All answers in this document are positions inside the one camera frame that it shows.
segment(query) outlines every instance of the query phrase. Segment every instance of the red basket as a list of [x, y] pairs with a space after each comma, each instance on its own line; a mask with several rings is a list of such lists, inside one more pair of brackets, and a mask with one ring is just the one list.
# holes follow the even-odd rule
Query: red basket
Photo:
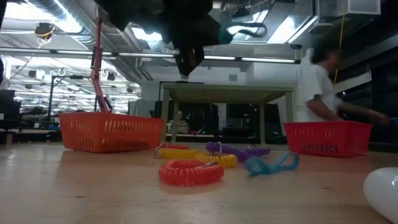
[[164, 121], [111, 113], [62, 113], [63, 145], [86, 152], [125, 152], [155, 148]]
[[354, 121], [285, 123], [292, 152], [317, 156], [353, 157], [368, 151], [371, 124]]

